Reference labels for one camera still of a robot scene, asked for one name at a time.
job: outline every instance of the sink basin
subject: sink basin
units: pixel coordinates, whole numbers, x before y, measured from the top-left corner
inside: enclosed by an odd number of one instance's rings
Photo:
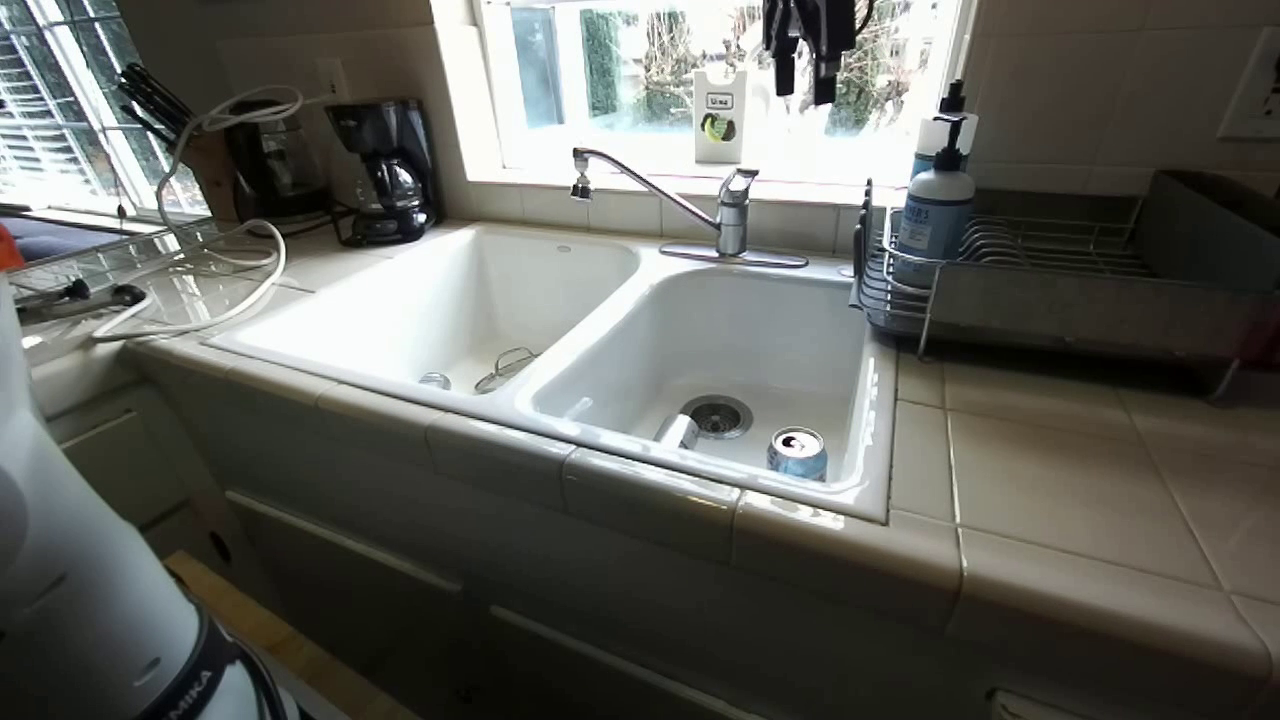
[[[621,454],[885,522],[894,360],[848,310],[848,283],[742,268],[669,275],[541,384],[534,413]],[[773,472],[780,431],[826,444],[822,480]]]
[[[490,398],[635,273],[635,249],[462,227],[214,345],[397,398]]]

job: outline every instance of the sink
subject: sink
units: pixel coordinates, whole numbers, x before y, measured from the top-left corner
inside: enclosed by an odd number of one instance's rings
[[[888,505],[894,350],[848,310],[848,266],[471,225],[208,345],[773,499]],[[773,463],[785,431],[826,472]]]
[[[848,282],[742,268],[669,275],[541,384],[534,413],[629,457],[885,522],[894,356],[848,310]],[[780,431],[826,444],[826,480],[773,472],[767,444]]]
[[[635,266],[629,245],[480,225],[410,245],[214,345],[397,398],[490,398]]]

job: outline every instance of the kitchen faucet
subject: kitchen faucet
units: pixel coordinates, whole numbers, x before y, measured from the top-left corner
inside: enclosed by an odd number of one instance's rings
[[[718,192],[720,209],[718,218],[702,211],[697,206],[688,206],[684,198],[659,188],[656,181],[647,181],[645,172],[635,172],[632,163],[617,162],[614,152],[600,150],[571,150],[571,163],[576,163],[576,181],[571,181],[571,198],[592,200],[592,181],[588,181],[588,162],[600,155],[614,167],[621,167],[625,175],[632,175],[635,186],[645,186],[647,192],[664,198],[669,206],[678,206],[682,211],[688,211],[693,219],[707,225],[718,231],[718,249],[664,249],[664,258],[693,258],[693,262],[749,262],[749,266],[773,266],[773,268],[805,268],[805,258],[759,258],[749,252],[749,192],[754,181],[759,175],[757,167],[733,167]]]

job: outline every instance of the kitchen appliance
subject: kitchen appliance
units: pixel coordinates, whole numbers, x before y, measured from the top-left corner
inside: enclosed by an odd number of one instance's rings
[[[264,101],[244,101],[233,113],[268,109]],[[233,126],[225,133],[235,167],[235,218],[314,218],[330,211],[331,198],[319,181],[314,152],[302,144],[296,117],[274,126]]]
[[[371,186],[344,245],[404,245],[446,219],[434,133],[418,101],[330,105],[330,121]]]

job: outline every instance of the soap dispenser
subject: soap dispenser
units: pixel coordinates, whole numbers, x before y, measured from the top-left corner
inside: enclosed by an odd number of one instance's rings
[[[931,155],[931,167],[913,181],[897,231],[897,249],[928,266],[961,258],[975,198],[975,181],[961,155],[963,117],[946,117],[946,126],[948,144]]]
[[[948,133],[961,126],[961,163],[970,163],[973,142],[975,142],[975,117],[963,113],[963,81],[948,86],[948,97],[935,105],[935,117],[919,121],[915,152],[913,152],[913,175],[931,172],[931,155],[948,150]]]

